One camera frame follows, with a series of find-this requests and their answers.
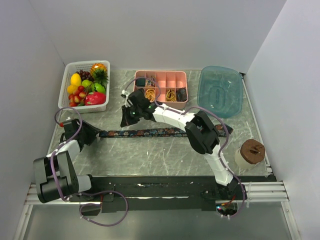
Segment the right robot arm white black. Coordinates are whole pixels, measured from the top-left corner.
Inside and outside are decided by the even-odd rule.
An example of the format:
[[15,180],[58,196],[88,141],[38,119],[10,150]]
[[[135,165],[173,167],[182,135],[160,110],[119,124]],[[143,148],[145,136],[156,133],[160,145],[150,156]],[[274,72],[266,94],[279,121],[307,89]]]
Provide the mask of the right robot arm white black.
[[165,123],[183,130],[193,150],[204,156],[211,170],[218,187],[218,193],[223,199],[230,199],[240,189],[241,199],[246,200],[246,190],[240,179],[229,168],[222,149],[229,140],[229,132],[221,119],[226,140],[220,145],[219,132],[204,109],[198,107],[197,113],[186,112],[174,109],[164,103],[150,102],[140,90],[129,93],[123,90],[121,96],[125,99],[122,109],[121,127],[137,124],[140,119]]

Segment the dark floral patterned necktie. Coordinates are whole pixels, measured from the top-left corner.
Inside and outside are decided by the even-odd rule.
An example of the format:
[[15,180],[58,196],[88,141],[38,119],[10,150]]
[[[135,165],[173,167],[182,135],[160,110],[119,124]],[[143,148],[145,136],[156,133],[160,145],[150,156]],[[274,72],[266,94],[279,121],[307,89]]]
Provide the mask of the dark floral patterned necktie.
[[96,135],[100,138],[188,137],[184,130],[177,127],[141,130],[101,130]]

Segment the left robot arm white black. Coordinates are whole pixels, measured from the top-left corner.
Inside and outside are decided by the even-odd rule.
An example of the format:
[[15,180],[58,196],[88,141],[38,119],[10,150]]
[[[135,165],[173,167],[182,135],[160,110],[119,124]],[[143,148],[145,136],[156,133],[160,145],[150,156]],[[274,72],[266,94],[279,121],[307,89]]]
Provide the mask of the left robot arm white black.
[[72,119],[59,124],[64,129],[61,143],[50,154],[33,161],[37,197],[41,203],[48,203],[81,194],[93,201],[99,195],[99,188],[92,184],[92,176],[77,175],[72,160],[90,146],[101,130],[86,121]]

